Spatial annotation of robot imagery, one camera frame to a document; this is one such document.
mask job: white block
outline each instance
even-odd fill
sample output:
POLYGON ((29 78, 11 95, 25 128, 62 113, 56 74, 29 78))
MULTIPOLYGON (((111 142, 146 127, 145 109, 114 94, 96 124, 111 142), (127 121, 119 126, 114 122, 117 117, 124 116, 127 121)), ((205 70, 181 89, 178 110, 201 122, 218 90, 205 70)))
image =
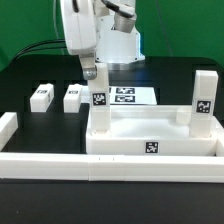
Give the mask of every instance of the white block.
POLYGON ((88 81, 90 93, 91 132, 110 130, 110 101, 107 64, 96 64, 97 78, 88 81))
POLYGON ((81 105, 82 86, 79 84, 69 85, 64 97, 64 112, 78 113, 81 105))
POLYGON ((93 132, 107 132, 110 130, 110 108, 92 109, 91 113, 91 130, 93 132))
POLYGON ((18 120, 17 120, 17 114, 16 113, 5 113, 5 116, 7 116, 8 119, 8 136, 9 138, 12 137, 14 132, 18 128, 18 120))
POLYGON ((18 128, 16 113, 4 113, 0 118, 0 151, 18 128))
POLYGON ((190 136, 192 137, 209 138, 211 136, 217 83, 217 72, 196 71, 190 121, 190 136))
POLYGON ((52 84, 40 85, 30 98, 31 112, 46 112, 54 98, 52 84))

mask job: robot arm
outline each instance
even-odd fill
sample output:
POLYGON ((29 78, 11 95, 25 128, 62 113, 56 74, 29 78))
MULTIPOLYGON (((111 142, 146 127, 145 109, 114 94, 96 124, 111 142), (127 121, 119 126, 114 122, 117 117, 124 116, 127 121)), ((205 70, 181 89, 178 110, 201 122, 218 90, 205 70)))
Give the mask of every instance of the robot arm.
POLYGON ((79 55, 86 80, 95 79, 97 76, 95 52, 100 34, 97 33, 96 7, 100 6, 101 12, 103 9, 104 13, 109 13, 109 10, 114 11, 115 30, 131 33, 136 21, 135 9, 122 4, 123 1, 120 0, 115 4, 107 0, 101 0, 101 2, 99 0, 61 0, 67 49, 69 54, 79 55))

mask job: green wall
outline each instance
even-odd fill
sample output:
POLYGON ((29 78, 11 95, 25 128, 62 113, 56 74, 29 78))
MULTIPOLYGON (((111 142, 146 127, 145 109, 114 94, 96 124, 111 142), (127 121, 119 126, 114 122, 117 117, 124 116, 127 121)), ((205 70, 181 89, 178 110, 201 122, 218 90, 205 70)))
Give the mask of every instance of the green wall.
MULTIPOLYGON (((224 67, 224 1, 158 2, 173 56, 208 57, 224 67)), ((59 0, 57 6, 57 25, 63 38, 59 0)), ((53 0, 0 0, 0 70, 23 47, 56 38, 52 8, 53 0)), ((137 0, 137 14, 137 28, 143 34, 143 53, 171 56, 155 0, 137 0)))

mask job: white box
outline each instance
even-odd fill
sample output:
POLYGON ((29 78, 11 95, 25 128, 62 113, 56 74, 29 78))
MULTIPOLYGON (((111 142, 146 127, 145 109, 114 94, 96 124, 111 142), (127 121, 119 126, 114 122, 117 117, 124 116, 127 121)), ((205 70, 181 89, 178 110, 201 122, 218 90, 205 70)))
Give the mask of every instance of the white box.
POLYGON ((52 84, 40 85, 30 98, 31 112, 46 112, 54 98, 52 84))
POLYGON ((88 120, 87 154, 214 156, 219 122, 212 117, 209 138, 191 137, 189 125, 176 122, 177 111, 185 107, 112 105, 110 135, 93 135, 88 120))
POLYGON ((78 113, 81 105, 81 91, 82 86, 79 84, 69 85, 65 94, 64 112, 65 113, 78 113))

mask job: black table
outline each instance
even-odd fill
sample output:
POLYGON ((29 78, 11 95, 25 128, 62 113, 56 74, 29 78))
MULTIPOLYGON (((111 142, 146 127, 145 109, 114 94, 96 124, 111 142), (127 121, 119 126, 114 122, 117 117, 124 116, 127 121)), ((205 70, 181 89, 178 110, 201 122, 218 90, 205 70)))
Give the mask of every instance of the black table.
MULTIPOLYGON (((206 58, 148 57, 145 66, 110 72, 110 85, 154 87, 158 104, 190 105, 195 70, 216 70, 215 115, 224 124, 224 72, 206 58)), ((77 57, 21 57, 0 73, 0 112, 17 112, 19 128, 3 151, 85 154, 89 107, 63 113, 69 84, 85 85, 77 57), (52 83, 45 114, 29 98, 52 83)), ((223 223, 224 185, 214 183, 0 180, 0 223, 223 223)))

